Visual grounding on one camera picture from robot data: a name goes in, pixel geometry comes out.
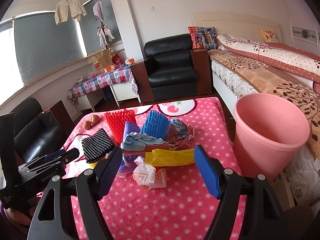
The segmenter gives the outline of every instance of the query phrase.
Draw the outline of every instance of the plaid tablecloth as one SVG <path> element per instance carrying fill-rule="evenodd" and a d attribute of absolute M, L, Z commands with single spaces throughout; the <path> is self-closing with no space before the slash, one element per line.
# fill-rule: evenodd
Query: plaid tablecloth
<path fill-rule="evenodd" d="M 113 84 L 130 82 L 132 91 L 138 95 L 138 88 L 129 66 L 120 67 L 114 71 L 103 73 L 95 78 L 91 78 L 79 85 L 74 86 L 68 91 L 68 98 L 73 99 L 84 96 L 98 89 L 108 87 Z"/>

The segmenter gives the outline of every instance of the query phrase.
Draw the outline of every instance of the polka dot quilt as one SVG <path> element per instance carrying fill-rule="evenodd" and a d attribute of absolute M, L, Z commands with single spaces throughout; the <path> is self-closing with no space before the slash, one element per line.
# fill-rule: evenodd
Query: polka dot quilt
<path fill-rule="evenodd" d="M 160 111 L 191 124 L 196 137 L 190 140 L 194 148 L 202 145 L 210 157 L 217 158 L 224 167 L 240 173 L 231 142 L 228 138 L 222 107 L 217 98 L 177 101 L 133 108 L 137 124 L 142 127 L 150 110 Z M 93 114 L 100 122 L 89 131 L 82 127 Z M 75 127 L 64 148 L 76 147 L 83 155 L 81 140 L 104 128 L 114 141 L 102 113 L 86 115 Z M 85 160 L 67 165 L 66 177 L 79 175 L 88 166 Z M 108 195 L 99 202 L 103 217 L 116 240 L 136 239 L 203 239 L 216 212 L 219 201 L 208 193 L 195 164 L 166 167 L 167 187 L 144 190 L 138 187 L 132 175 L 116 177 Z M 80 239 L 87 239 L 76 197 L 73 211 Z M 245 198 L 241 196 L 236 221 L 230 239 L 238 239 L 244 215 Z"/>

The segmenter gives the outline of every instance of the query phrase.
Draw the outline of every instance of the pink trash can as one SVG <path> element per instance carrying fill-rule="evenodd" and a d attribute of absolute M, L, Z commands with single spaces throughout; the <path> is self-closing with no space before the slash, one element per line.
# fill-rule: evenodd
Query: pink trash can
<path fill-rule="evenodd" d="M 234 113 L 234 153 L 243 176 L 262 173 L 273 180 L 309 138 L 302 111 L 281 97 L 245 95 L 236 102 Z"/>

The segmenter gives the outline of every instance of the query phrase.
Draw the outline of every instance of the brown floral blanket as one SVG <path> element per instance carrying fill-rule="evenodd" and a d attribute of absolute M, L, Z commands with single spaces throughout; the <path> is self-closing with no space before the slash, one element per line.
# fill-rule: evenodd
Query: brown floral blanket
<path fill-rule="evenodd" d="M 310 124 L 307 147 L 320 159 L 320 95 L 278 68 L 232 52 L 213 49 L 209 56 L 236 73 L 261 93 L 278 95 L 295 104 Z"/>

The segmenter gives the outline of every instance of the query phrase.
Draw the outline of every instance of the metal screw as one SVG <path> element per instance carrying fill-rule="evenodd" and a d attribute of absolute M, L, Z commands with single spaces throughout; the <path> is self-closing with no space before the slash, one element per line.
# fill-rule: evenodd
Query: metal screw
<path fill-rule="evenodd" d="M 93 173 L 93 170 L 92 170 L 92 169 L 87 169 L 87 170 L 84 171 L 84 174 L 85 174 L 86 176 L 89 176 L 89 175 L 91 175 L 92 173 Z"/>
<path fill-rule="evenodd" d="M 54 175 L 52 177 L 52 181 L 58 181 L 60 179 L 60 176 L 59 175 Z"/>
<path fill-rule="evenodd" d="M 264 176 L 263 174 L 258 174 L 258 179 L 265 180 L 266 176 Z"/>
<path fill-rule="evenodd" d="M 226 169 L 224 169 L 224 173 L 228 174 L 228 175 L 231 175 L 233 173 L 233 170 L 230 169 L 230 168 L 226 168 Z"/>

